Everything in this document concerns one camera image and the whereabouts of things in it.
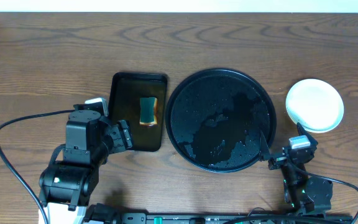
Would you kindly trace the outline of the mint green plate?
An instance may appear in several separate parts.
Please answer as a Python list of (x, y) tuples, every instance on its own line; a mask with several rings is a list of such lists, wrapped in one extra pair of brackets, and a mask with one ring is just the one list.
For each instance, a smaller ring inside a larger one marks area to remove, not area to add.
[(295, 83), (287, 94), (285, 107), (294, 123), (312, 133), (332, 131), (344, 116), (344, 103), (338, 91), (314, 78)]

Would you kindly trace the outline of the orange green sponge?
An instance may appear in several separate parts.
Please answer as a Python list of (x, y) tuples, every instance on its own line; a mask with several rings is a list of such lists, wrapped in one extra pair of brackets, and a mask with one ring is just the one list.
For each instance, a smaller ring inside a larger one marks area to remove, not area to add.
[(140, 99), (140, 125), (154, 126), (157, 124), (157, 102), (156, 97)]

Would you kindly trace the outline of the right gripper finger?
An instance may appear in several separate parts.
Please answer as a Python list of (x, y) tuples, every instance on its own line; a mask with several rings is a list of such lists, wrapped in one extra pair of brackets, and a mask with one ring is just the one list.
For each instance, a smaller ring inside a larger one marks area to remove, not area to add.
[(259, 151), (259, 161), (267, 161), (270, 159), (269, 146), (267, 140), (264, 136), (263, 131), (260, 131), (260, 151)]
[(300, 136), (306, 136), (308, 139), (310, 138), (311, 135), (304, 129), (300, 122), (297, 122), (296, 128)]

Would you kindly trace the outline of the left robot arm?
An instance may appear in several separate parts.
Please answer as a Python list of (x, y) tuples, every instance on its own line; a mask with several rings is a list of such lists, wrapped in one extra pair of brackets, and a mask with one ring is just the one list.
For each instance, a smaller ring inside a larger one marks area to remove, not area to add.
[(66, 142), (58, 146), (39, 179), (39, 199), (45, 215), (39, 223), (83, 223), (90, 196), (99, 182), (99, 168), (111, 154), (133, 147), (129, 124), (116, 124), (99, 113), (72, 112)]

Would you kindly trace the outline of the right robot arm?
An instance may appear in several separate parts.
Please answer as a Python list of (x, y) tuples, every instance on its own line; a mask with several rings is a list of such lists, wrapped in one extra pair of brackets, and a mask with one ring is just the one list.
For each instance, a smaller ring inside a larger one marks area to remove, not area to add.
[(305, 164), (314, 158), (318, 141), (300, 123), (296, 127), (299, 135), (290, 138), (289, 145), (276, 153), (269, 151), (267, 140), (261, 133), (259, 159), (267, 161), (270, 170), (281, 170), (285, 202), (293, 207), (290, 213), (323, 218), (331, 209), (333, 183), (306, 174)]

